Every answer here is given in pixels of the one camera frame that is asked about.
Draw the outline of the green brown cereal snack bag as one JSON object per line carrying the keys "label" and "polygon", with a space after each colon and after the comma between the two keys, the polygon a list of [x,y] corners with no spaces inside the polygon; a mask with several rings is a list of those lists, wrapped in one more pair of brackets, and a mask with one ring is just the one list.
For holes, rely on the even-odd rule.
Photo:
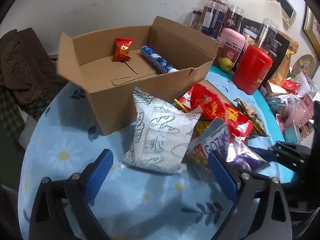
{"label": "green brown cereal snack bag", "polygon": [[244,115],[249,117],[249,121],[253,124],[251,135],[254,137],[268,137],[263,122],[260,120],[258,114],[247,103],[243,102],[239,98],[233,100],[237,103],[237,109]]}

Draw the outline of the purple white Gozki snack bag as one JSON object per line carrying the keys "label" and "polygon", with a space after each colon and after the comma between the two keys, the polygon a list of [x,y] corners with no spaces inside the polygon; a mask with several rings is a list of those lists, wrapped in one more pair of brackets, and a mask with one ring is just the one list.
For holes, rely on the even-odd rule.
{"label": "purple white Gozki snack bag", "polygon": [[269,162],[251,150],[246,144],[235,137],[230,142],[227,124],[220,118],[214,119],[204,132],[188,146],[188,151],[208,161],[210,153],[218,152],[232,166],[251,172],[259,172],[269,167]]}

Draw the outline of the red gold snack packet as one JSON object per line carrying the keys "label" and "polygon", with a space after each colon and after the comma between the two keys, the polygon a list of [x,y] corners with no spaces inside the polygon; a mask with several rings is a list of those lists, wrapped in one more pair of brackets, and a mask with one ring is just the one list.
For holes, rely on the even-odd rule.
{"label": "red gold snack packet", "polygon": [[224,103],[211,89],[200,83],[193,85],[190,98],[191,109],[200,106],[202,115],[208,120],[215,118],[225,120],[229,131],[237,137],[249,137],[253,124],[247,115],[242,114],[234,106]]}

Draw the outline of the white bread print snack bag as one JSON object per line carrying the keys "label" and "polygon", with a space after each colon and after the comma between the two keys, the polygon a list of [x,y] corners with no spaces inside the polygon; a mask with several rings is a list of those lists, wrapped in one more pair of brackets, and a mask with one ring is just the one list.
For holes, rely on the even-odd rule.
{"label": "white bread print snack bag", "polygon": [[188,113],[135,87],[136,107],[133,142],[123,156],[126,165],[179,174],[187,169],[183,158],[196,123],[203,112],[200,106]]}

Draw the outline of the blue tablet tube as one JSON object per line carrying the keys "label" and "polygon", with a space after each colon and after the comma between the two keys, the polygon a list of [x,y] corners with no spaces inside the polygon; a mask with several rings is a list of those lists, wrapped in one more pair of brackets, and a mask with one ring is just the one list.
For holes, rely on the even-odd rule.
{"label": "blue tablet tube", "polygon": [[140,49],[141,54],[151,62],[156,69],[158,69],[162,74],[168,74],[177,72],[178,70],[174,68],[167,60],[157,54],[153,49],[148,46],[142,46]]}

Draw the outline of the small red snack packet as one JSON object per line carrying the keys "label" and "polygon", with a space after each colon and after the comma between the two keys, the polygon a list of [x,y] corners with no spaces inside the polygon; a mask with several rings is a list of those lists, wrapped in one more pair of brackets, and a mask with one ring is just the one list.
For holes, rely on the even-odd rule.
{"label": "small red snack packet", "polygon": [[116,49],[112,57],[112,61],[130,61],[130,46],[134,42],[134,38],[116,38],[114,44]]}

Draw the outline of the red white spicy strip packet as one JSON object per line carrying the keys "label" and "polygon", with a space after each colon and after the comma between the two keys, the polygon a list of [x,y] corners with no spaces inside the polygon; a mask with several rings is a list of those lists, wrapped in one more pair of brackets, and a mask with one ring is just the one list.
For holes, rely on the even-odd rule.
{"label": "red white spicy strip packet", "polygon": [[192,91],[193,91],[193,86],[190,87],[190,88],[183,94],[183,96],[178,99],[178,101],[179,101],[188,111],[191,111],[191,110],[192,110],[192,109],[191,109],[191,104],[190,104]]}

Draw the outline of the yellow stick lollipop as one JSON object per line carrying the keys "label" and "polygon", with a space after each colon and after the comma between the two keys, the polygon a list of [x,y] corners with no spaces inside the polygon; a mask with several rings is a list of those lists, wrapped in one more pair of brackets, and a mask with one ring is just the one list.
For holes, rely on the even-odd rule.
{"label": "yellow stick lollipop", "polygon": [[188,112],[189,112],[177,99],[174,99],[174,102],[175,102],[176,105],[178,105],[178,107],[180,107],[181,110],[183,110],[185,113],[188,113]]}

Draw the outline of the green yellow fruit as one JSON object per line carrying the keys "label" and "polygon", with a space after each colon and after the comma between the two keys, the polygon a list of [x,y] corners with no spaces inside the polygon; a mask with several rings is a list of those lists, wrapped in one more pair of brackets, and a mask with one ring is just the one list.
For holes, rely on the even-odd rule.
{"label": "green yellow fruit", "polygon": [[224,72],[230,72],[233,68],[233,63],[228,57],[221,58],[219,61],[219,67]]}

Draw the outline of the black standup pouch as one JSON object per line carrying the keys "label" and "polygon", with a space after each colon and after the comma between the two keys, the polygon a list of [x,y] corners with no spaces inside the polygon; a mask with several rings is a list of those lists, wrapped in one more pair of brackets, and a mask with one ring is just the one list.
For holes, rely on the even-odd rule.
{"label": "black standup pouch", "polygon": [[290,42],[289,38],[281,31],[278,31],[275,36],[274,42],[269,49],[269,57],[272,59],[273,63],[265,78],[263,79],[261,85],[265,86],[267,81],[271,78],[271,76],[276,72],[278,67],[280,66],[284,56],[289,48]]}

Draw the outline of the pink lidded canister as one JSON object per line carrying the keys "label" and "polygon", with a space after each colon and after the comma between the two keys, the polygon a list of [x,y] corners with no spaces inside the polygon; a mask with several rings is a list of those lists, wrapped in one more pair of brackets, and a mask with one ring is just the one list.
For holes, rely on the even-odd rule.
{"label": "pink lidded canister", "polygon": [[217,61],[222,58],[229,58],[234,65],[245,45],[246,38],[244,35],[230,28],[223,28],[220,38],[224,41],[222,48],[217,53]]}

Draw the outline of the gold framed picture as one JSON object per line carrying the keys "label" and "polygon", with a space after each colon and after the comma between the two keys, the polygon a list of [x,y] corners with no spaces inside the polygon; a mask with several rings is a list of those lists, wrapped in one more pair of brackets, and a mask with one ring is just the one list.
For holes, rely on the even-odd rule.
{"label": "gold framed picture", "polygon": [[307,5],[305,9],[303,31],[319,58],[319,22]]}

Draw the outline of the brown cardboard box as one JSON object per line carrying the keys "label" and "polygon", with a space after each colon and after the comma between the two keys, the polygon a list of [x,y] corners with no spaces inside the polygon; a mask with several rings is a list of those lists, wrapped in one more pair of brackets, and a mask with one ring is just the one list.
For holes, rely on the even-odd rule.
{"label": "brown cardboard box", "polygon": [[[134,38],[130,61],[112,61],[116,38]],[[162,74],[140,52],[148,46],[178,71]],[[135,87],[167,102],[202,81],[217,53],[217,42],[203,33],[157,16],[152,25],[60,36],[57,73],[85,90],[104,135],[135,121]]]}

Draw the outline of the brown jacket on chair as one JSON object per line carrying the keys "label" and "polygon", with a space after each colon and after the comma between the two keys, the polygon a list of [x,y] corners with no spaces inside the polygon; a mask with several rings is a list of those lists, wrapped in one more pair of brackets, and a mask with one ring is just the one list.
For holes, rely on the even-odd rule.
{"label": "brown jacket on chair", "polygon": [[35,120],[68,83],[57,75],[55,64],[32,28],[14,29],[1,38],[1,72],[1,87]]}

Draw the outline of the wall intercom panel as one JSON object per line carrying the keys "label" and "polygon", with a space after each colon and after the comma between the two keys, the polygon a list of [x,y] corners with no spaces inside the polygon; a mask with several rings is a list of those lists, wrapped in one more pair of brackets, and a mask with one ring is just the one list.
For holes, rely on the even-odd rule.
{"label": "wall intercom panel", "polygon": [[283,23],[285,25],[285,28],[286,29],[292,28],[296,20],[297,12],[294,9],[293,5],[289,2],[289,0],[267,0],[267,1],[278,2],[280,4]]}

